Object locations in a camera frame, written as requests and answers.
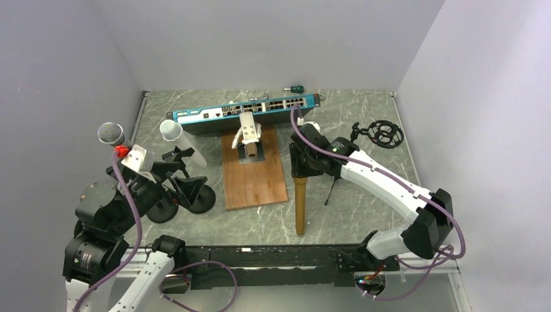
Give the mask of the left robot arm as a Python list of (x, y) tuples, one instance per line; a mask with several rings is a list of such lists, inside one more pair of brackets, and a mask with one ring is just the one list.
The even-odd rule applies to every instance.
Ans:
[(93, 287), (108, 281), (129, 248), (123, 236), (137, 221), (146, 216), (156, 224), (168, 222), (179, 207), (191, 207), (201, 189), (194, 178), (176, 176), (186, 170), (183, 161), (155, 162), (152, 180), (120, 162), (117, 166), (133, 203), (110, 181), (83, 190), (75, 210), (74, 236), (65, 249), (63, 276), (68, 282), (78, 280)]

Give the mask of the white microphone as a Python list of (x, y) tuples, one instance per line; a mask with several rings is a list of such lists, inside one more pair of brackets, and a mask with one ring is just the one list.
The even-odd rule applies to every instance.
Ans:
[(165, 141), (174, 144), (174, 146), (178, 147), (181, 151), (189, 148), (193, 149), (193, 153), (190, 156), (191, 160), (202, 168), (207, 167), (207, 161), (204, 156), (202, 156), (199, 149), (197, 149), (197, 147), (187, 138), (185, 131), (179, 123), (173, 120), (164, 120), (159, 125), (159, 131)]

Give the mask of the glitter mesh-head microphone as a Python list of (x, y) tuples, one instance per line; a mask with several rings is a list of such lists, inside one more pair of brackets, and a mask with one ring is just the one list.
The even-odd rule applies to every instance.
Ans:
[(116, 147), (125, 146), (132, 148), (132, 144), (125, 136), (121, 125), (114, 122), (105, 122), (97, 129), (97, 137), (103, 144)]

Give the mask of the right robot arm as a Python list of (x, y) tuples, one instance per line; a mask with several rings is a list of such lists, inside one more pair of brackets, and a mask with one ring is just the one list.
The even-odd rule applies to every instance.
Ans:
[(363, 268), (373, 270), (384, 259), (406, 253), (422, 259), (443, 253), (443, 242), (454, 228), (447, 191), (432, 192), (408, 182), (347, 138), (330, 142), (313, 123), (294, 126), (291, 139), (294, 177), (327, 174), (343, 179), (369, 191), (404, 219), (402, 226), (366, 236), (358, 252)]

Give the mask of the black round-base stand with clip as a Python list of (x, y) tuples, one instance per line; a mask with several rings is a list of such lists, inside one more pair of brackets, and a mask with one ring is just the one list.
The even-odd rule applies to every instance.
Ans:
[(162, 155), (166, 163), (177, 163), (178, 168), (169, 170), (166, 177), (173, 187), (173, 195), (176, 202), (193, 214), (199, 215), (210, 211), (216, 203), (216, 194), (206, 184), (206, 176), (190, 177), (183, 158), (198, 156), (199, 152), (194, 148), (181, 150), (174, 147)]

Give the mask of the black tripod shock-mount stand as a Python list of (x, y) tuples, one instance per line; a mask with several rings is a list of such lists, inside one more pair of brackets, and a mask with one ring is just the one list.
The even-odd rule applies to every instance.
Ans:
[(350, 138), (337, 137), (324, 150), (349, 157), (354, 151), (359, 151), (359, 147), (354, 141), (359, 136), (366, 136), (369, 141), (384, 149), (394, 149), (404, 141), (404, 132), (402, 129), (388, 120), (376, 120), (367, 128), (359, 127), (359, 122), (352, 125)]

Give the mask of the gold microphone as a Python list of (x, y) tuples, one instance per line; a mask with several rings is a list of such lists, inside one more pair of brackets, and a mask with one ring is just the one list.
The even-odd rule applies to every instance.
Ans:
[(295, 228), (296, 234), (302, 236), (305, 233), (306, 221), (306, 177), (294, 177), (295, 190)]

